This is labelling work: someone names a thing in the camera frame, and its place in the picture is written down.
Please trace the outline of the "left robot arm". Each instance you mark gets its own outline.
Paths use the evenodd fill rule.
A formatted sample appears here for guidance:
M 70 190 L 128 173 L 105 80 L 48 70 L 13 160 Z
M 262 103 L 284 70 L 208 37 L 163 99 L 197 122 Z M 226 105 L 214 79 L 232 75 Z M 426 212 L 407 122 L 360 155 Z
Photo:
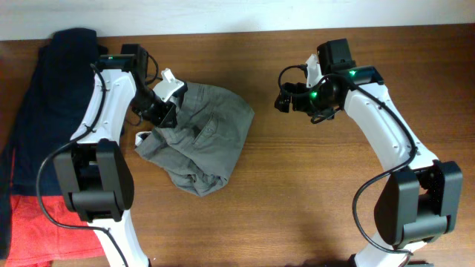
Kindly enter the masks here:
M 131 219 L 134 180 L 119 148 L 128 111 L 158 128 L 177 125 L 187 91 L 170 69 L 148 77 L 154 58 L 139 44 L 93 63 L 94 92 L 68 144 L 48 157 L 69 211 L 92 230 L 110 266 L 149 266 Z

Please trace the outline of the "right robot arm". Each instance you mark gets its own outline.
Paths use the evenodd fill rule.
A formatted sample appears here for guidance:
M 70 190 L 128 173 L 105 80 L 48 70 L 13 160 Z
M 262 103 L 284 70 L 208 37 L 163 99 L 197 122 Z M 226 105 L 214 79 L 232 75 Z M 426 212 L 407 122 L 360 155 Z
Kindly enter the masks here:
M 305 82 L 279 82 L 275 107 L 306 113 L 313 124 L 343 111 L 361 129 L 381 163 L 385 186 L 374 208 L 376 233 L 346 266 L 411 266 L 418 249 L 455 229 L 463 175 L 412 132 L 381 74 L 353 60 L 346 39 L 318 46 L 300 66 Z

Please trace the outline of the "grey shorts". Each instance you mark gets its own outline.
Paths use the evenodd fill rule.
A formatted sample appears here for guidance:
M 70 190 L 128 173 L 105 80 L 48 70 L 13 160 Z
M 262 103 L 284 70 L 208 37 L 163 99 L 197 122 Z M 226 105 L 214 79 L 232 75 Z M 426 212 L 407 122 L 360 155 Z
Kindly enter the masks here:
M 228 184 L 255 112 L 225 88 L 187 85 L 177 126 L 137 133 L 135 151 L 163 168 L 178 188 L 204 197 Z

